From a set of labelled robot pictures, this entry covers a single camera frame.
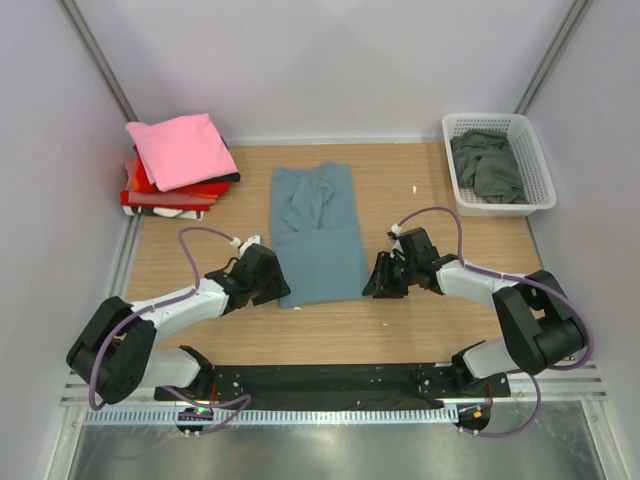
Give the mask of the blue-grey t shirt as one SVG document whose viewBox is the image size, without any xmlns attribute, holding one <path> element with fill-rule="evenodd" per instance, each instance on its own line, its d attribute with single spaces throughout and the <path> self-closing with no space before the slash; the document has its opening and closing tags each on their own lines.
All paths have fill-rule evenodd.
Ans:
<svg viewBox="0 0 640 480">
<path fill-rule="evenodd" d="M 270 232 L 290 288 L 281 308 L 363 298 L 369 270 L 347 164 L 276 168 Z"/>
</svg>

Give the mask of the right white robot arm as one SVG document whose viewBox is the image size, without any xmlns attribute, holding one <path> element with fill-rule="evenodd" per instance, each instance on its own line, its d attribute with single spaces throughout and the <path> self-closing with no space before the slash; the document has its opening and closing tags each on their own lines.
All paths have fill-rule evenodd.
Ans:
<svg viewBox="0 0 640 480">
<path fill-rule="evenodd" d="M 411 286 L 464 298 L 497 315 L 501 337 L 455 354 L 450 381 L 472 396 L 488 379 L 512 371 L 535 376 L 591 346 L 590 331 L 569 304 L 556 278 L 545 270 L 507 275 L 441 255 L 427 232 L 416 228 L 390 238 L 394 247 L 377 254 L 365 296 L 400 299 Z"/>
</svg>

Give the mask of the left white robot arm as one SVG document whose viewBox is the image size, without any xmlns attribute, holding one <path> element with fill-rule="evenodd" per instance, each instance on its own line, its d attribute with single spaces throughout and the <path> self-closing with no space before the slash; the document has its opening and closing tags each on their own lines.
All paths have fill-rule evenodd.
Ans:
<svg viewBox="0 0 640 480">
<path fill-rule="evenodd" d="M 159 341 L 188 326 L 212 320 L 248 304 L 261 305 L 290 292 L 276 254 L 254 242 L 240 249 L 229 271 L 216 270 L 190 287 L 152 300 L 104 300 L 66 355 L 70 369 L 109 405 L 139 388 L 157 400 L 172 396 L 208 398 L 214 367 L 189 346 L 159 350 Z"/>
</svg>

